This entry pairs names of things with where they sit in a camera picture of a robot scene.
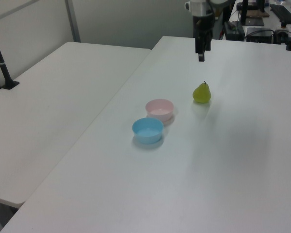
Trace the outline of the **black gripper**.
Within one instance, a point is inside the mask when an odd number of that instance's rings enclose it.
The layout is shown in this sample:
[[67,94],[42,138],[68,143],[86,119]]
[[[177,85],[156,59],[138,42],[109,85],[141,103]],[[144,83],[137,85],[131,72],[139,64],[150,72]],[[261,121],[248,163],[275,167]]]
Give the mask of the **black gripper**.
[[211,40],[213,38],[214,14],[207,16],[193,16],[193,37],[195,38],[195,53],[198,54],[200,62],[205,61],[205,51],[211,50]]

